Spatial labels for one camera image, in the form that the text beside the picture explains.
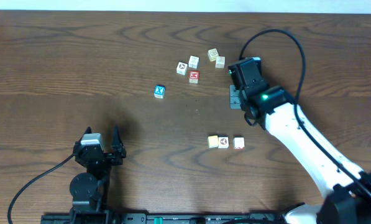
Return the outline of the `red A wooden block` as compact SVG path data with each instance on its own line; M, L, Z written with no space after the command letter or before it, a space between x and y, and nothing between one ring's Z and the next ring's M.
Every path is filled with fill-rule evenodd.
M234 149L243 149L245 148L245 141L243 137L235 137L233 139L233 147Z

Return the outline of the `soccer ball wooden block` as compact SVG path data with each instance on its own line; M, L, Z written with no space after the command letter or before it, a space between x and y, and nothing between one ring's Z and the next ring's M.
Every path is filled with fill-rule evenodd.
M227 149L229 147L229 138L227 136L218 137L218 148Z

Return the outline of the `yellow top wooden block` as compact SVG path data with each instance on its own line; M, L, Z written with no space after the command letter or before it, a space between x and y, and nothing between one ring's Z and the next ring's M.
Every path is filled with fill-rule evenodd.
M209 148L217 148L219 146L219 137L215 136L208 136L208 147Z

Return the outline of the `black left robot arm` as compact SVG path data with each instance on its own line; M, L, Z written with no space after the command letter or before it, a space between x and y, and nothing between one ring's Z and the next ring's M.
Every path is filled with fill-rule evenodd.
M122 165L127 155L118 127L113 129L111 149L112 152L104 151L101 135L93 133L91 128L87 128L81 139L75 142L75 161L86 172L75 176L70 183L74 211L102 212L107 208L111 168Z

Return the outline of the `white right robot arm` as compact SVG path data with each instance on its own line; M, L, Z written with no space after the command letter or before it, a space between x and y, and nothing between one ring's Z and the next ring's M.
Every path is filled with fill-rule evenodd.
M285 212L286 223L371 223L371 173L348 160L307 119L282 87L270 87L260 59L228 67L249 124L275 136L311 176L322 205L298 205Z

